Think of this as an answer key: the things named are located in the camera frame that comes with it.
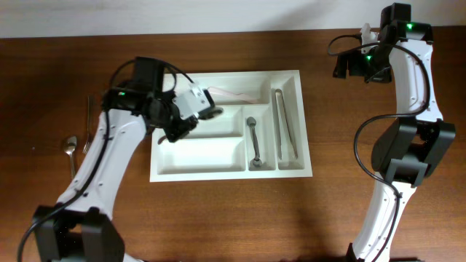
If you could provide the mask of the silver spoon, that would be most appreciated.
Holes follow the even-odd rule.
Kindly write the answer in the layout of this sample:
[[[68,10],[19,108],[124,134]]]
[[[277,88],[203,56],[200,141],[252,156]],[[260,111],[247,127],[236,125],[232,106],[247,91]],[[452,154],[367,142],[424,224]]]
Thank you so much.
[[[199,115],[198,117],[192,116],[187,120],[180,120],[174,127],[165,130],[165,135],[157,141],[157,144],[160,145],[165,140],[174,143],[186,137],[197,126],[200,120],[213,119],[221,115],[223,111],[221,107],[216,106],[212,109],[208,109],[205,114]]]
[[[76,168],[75,168],[75,159],[74,159],[74,152],[77,147],[77,137],[75,135],[66,139],[63,150],[68,155],[70,161],[70,172],[71,177],[74,178],[76,175]]]

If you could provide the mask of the pink plastic knife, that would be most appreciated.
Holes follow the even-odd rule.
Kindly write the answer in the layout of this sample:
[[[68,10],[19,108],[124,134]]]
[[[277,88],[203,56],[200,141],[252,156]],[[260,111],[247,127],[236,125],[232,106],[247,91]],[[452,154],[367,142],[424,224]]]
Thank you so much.
[[[258,99],[255,99],[245,93],[234,93],[217,87],[208,87],[208,91],[211,95],[220,95],[228,98],[233,98],[235,100],[241,100],[251,104],[258,103]]]

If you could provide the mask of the silver fork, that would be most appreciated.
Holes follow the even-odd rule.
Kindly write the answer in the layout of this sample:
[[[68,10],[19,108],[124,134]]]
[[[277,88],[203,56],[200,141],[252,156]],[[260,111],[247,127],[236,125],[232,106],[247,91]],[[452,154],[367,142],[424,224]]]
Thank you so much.
[[[87,139],[83,148],[83,153],[87,154],[92,143],[92,133],[91,133],[91,124],[92,124],[92,106],[93,106],[93,97],[91,95],[87,96]]]

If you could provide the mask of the small dark teaspoon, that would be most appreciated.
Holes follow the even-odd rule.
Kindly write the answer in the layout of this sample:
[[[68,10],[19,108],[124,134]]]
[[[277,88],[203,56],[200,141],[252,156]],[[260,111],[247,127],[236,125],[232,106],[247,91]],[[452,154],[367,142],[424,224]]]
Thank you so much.
[[[252,158],[249,162],[249,170],[273,170],[275,163],[271,161],[263,161],[261,159]]]

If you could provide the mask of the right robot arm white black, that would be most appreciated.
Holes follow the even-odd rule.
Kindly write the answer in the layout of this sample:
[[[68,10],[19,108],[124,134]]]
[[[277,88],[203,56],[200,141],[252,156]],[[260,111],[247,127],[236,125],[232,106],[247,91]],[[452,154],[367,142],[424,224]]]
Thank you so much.
[[[353,151],[361,169],[375,180],[363,227],[349,244],[346,261],[389,261],[390,247],[403,210],[429,178],[455,139],[445,122],[433,86],[433,29],[411,19],[411,5],[394,3],[381,11],[379,31],[365,24],[354,39],[359,46],[334,53],[333,77],[362,76],[366,83],[395,83],[397,109],[373,116],[355,133]],[[358,154],[361,132],[370,123],[392,119],[377,139],[366,167]]]

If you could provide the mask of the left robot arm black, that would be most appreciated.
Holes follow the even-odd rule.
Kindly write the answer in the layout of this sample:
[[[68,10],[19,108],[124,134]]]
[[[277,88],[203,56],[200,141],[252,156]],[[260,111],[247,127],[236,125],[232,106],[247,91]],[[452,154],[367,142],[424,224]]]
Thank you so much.
[[[166,61],[136,57],[129,79],[109,81],[98,128],[68,188],[56,204],[40,206],[17,249],[34,235],[41,261],[134,261],[112,223],[117,192],[134,151],[156,129],[171,143],[186,137],[216,107],[195,82],[187,92],[164,90],[165,73],[183,71]]]

